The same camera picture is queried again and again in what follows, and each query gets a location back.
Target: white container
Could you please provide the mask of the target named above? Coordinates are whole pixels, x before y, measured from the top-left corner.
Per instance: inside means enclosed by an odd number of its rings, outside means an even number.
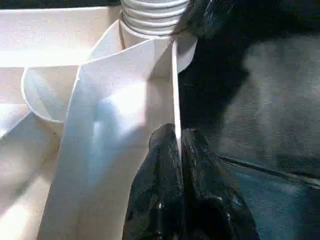
[[[125,23],[138,33],[152,36],[174,35],[185,29],[180,19],[188,3],[188,0],[121,1]]]
[[[121,239],[151,133],[174,123],[180,142],[178,92],[176,41],[146,40],[81,66],[38,240]]]
[[[0,10],[1,239],[36,239],[60,145],[60,137],[29,111],[22,97],[25,67],[77,66],[119,11]]]
[[[21,80],[23,99],[30,110],[62,136],[78,66],[26,68]]]

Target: white plastic cup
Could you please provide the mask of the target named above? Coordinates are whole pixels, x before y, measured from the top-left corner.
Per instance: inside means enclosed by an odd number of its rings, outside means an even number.
[[[121,0],[125,23],[138,33],[152,36],[172,35],[183,30],[185,24],[179,21],[188,3],[188,0]]]
[[[21,92],[29,109],[62,136],[78,66],[29,67],[21,78]]]

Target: dark gray fabric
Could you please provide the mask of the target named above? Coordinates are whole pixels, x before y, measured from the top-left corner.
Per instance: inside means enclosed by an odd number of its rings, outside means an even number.
[[[199,40],[179,85],[182,125],[218,155],[320,177],[319,28],[277,9],[244,14]]]

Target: dark surface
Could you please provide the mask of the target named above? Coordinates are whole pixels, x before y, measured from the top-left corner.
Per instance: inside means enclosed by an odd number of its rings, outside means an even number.
[[[179,74],[182,126],[225,157],[261,240],[320,236],[320,14],[304,3],[232,19]]]
[[[195,129],[182,132],[182,165],[189,236],[201,233],[208,240],[260,239],[237,181]]]
[[[276,8],[200,39],[179,74],[181,120],[218,155],[320,177],[320,31]]]
[[[175,240],[184,234],[182,164],[175,127],[154,131],[134,177],[122,240]]]

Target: black object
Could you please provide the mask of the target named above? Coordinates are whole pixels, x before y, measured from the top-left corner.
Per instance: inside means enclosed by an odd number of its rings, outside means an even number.
[[[156,130],[131,186],[123,240],[258,240],[236,183],[195,130]]]
[[[310,30],[320,28],[320,4],[314,0],[190,0],[183,21],[197,37],[211,39],[226,26],[241,26],[244,19],[258,19],[267,12],[272,13],[268,19],[286,15]],[[254,24],[250,27],[256,31]]]
[[[123,240],[182,239],[184,197],[175,128],[166,124],[149,140],[149,153],[131,185]]]
[[[258,240],[256,224],[232,176],[194,129],[182,132],[186,229],[193,239]]]

